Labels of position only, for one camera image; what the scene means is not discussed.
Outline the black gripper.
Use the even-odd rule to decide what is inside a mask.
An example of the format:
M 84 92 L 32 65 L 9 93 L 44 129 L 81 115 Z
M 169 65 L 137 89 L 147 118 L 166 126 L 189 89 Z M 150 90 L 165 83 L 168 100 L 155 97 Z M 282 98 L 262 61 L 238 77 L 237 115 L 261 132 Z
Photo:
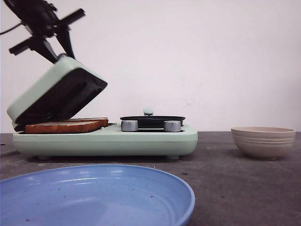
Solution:
M 27 49 L 35 51 L 55 64 L 58 57 L 47 38 L 55 36 L 67 56 L 75 59 L 72 50 L 69 25 L 85 15 L 78 9 L 60 19 L 55 12 L 57 8 L 45 0 L 6 0 L 8 8 L 21 20 L 20 24 L 29 29 L 31 37 L 10 48 L 11 54 L 18 55 Z

